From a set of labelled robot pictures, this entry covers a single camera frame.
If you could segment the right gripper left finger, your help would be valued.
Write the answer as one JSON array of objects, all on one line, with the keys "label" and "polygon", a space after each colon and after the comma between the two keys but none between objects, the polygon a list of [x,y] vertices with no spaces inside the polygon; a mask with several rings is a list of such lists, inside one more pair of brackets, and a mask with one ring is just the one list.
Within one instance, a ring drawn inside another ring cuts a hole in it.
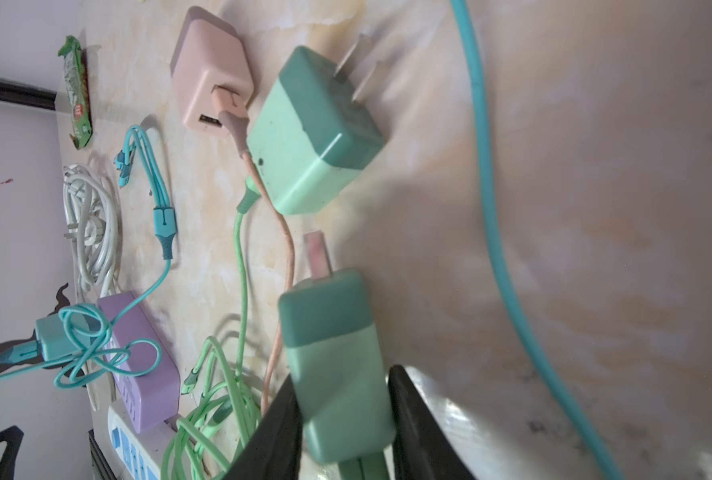
[{"label": "right gripper left finger", "polygon": [[249,443],[223,475],[224,480],[299,478],[303,420],[288,375]]}]

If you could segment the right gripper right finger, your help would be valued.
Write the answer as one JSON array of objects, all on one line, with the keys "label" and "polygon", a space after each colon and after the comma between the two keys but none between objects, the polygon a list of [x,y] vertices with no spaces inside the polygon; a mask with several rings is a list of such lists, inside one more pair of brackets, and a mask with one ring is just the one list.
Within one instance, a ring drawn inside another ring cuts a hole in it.
[{"label": "right gripper right finger", "polygon": [[474,479],[403,366],[389,369],[388,389],[397,429],[392,445],[395,478]]}]

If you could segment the light green charger plug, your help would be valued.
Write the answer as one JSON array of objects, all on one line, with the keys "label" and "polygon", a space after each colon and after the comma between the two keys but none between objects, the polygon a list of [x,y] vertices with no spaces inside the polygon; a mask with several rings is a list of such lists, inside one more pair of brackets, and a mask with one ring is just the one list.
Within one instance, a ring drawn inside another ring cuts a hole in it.
[{"label": "light green charger plug", "polygon": [[396,426],[364,277],[332,268],[322,232],[304,246],[311,275],[278,309],[309,455],[344,479],[386,479]]}]

